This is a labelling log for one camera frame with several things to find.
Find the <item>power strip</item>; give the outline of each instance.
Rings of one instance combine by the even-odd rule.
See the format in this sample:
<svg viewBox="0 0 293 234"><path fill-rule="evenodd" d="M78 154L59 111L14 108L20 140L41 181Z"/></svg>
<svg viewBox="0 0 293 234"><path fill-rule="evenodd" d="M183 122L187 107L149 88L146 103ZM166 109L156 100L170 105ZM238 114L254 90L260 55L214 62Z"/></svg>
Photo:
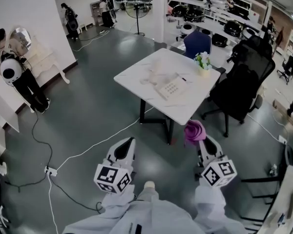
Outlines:
<svg viewBox="0 0 293 234"><path fill-rule="evenodd" d="M281 135L279 135L279 141L285 145L287 144L287 140L284 137L282 137Z"/></svg>
<svg viewBox="0 0 293 234"><path fill-rule="evenodd" d="M51 167L45 167L44 169L44 172L47 174L47 175L51 175L53 177L56 177L58 175L58 171L51 168Z"/></svg>

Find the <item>blue chair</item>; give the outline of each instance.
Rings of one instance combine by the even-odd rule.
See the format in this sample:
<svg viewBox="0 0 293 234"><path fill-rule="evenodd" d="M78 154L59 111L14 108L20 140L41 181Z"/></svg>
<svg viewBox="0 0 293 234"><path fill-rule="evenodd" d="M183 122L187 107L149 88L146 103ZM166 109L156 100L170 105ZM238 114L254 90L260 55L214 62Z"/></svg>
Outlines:
<svg viewBox="0 0 293 234"><path fill-rule="evenodd" d="M184 56L194 59L197 53L211 52L211 38L210 36L195 30L187 35L184 39L186 52Z"/></svg>

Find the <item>standing fan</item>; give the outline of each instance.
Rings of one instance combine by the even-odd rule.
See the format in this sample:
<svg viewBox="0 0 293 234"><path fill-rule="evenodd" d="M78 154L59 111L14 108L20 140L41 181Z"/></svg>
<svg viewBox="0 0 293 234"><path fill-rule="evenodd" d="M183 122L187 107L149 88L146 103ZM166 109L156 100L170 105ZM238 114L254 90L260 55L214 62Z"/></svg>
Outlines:
<svg viewBox="0 0 293 234"><path fill-rule="evenodd" d="M138 32L136 35L145 36L145 33L139 31L139 18L145 17L150 11L150 7L144 3L139 2L127 2L126 3L126 12L131 18L137 19L137 29Z"/></svg>

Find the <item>white flowers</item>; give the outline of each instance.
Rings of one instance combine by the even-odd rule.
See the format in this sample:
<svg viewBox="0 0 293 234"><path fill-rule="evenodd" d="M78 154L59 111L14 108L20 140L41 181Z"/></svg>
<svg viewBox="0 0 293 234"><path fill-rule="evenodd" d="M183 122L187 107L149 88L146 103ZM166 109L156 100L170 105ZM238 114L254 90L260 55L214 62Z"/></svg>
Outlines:
<svg viewBox="0 0 293 234"><path fill-rule="evenodd" d="M194 61L199 67L205 70L212 68L212 65L210 64L209 54L207 52L203 52L200 54L197 53L195 55Z"/></svg>

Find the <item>mirror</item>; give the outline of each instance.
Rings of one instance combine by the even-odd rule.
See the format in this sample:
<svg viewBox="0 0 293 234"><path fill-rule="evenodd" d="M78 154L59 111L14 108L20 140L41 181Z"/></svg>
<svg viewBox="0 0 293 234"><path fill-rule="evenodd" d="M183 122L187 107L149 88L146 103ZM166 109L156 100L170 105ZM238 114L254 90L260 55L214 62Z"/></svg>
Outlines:
<svg viewBox="0 0 293 234"><path fill-rule="evenodd" d="M25 55L30 47L32 41L28 31L24 28L16 28L13 30L9 40L9 48L17 52L18 56Z"/></svg>

